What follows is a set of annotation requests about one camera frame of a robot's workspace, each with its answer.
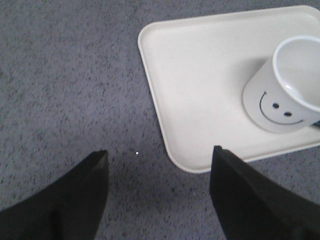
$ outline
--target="plastic tray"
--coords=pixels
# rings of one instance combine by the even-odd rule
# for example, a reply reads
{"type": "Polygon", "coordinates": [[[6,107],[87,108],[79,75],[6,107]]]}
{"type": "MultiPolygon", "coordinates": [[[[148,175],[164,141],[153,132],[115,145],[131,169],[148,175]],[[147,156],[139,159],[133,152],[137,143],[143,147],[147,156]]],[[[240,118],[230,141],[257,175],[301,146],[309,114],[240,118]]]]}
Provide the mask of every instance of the plastic tray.
{"type": "Polygon", "coordinates": [[[214,145],[244,161],[320,145],[320,130],[269,133],[247,116],[246,82],[294,35],[320,37],[320,12],[292,6],[155,22],[138,46],[170,159],[210,171],[214,145]]]}

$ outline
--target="mug rim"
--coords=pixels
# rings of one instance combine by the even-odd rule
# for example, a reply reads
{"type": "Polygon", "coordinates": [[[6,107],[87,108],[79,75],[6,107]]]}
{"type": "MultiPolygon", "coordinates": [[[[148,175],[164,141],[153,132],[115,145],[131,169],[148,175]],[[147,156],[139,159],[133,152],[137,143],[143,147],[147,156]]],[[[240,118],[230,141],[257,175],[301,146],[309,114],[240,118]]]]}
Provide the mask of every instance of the mug rim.
{"type": "Polygon", "coordinates": [[[311,35],[298,35],[298,36],[292,36],[289,38],[286,38],[285,40],[283,40],[274,50],[273,56],[272,56],[272,67],[273,67],[273,71],[274,74],[276,76],[276,79],[278,81],[278,83],[280,84],[280,86],[282,87],[282,89],[296,102],[298,102],[299,104],[301,104],[302,106],[320,113],[320,106],[311,104],[295,95],[292,94],[291,91],[289,91],[286,86],[285,86],[285,82],[283,80],[283,78],[281,77],[279,70],[278,70],[278,66],[277,66],[277,59],[278,59],[278,55],[280,50],[283,48],[283,46],[287,45],[290,42],[296,41],[296,40],[307,40],[307,41],[312,41],[312,42],[316,42],[319,44],[320,46],[320,38],[315,37],[315,36],[311,36],[311,35]]]}

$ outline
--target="eye dot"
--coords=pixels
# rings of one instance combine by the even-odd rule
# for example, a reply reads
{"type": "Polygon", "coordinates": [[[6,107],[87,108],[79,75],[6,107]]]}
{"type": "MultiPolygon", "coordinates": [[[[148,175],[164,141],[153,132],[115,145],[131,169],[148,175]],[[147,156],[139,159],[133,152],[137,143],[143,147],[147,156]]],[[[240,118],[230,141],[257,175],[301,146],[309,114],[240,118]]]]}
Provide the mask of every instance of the eye dot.
{"type": "Polygon", "coordinates": [[[290,117],[290,116],[292,116],[292,113],[289,111],[286,111],[283,115],[285,115],[286,117],[290,117]]]}
{"type": "Polygon", "coordinates": [[[274,109],[278,109],[278,108],[279,108],[279,104],[275,102],[274,104],[272,104],[272,107],[273,107],[274,109]]]}

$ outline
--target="white mug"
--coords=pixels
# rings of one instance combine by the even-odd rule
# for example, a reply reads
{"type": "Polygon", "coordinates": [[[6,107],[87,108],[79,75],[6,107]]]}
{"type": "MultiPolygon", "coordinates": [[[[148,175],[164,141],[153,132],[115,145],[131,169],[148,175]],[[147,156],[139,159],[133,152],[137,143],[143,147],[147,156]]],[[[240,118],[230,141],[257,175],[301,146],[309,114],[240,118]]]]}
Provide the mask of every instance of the white mug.
{"type": "Polygon", "coordinates": [[[272,133],[319,121],[320,38],[301,35],[282,41],[245,85],[242,100],[253,122],[272,133]]]}

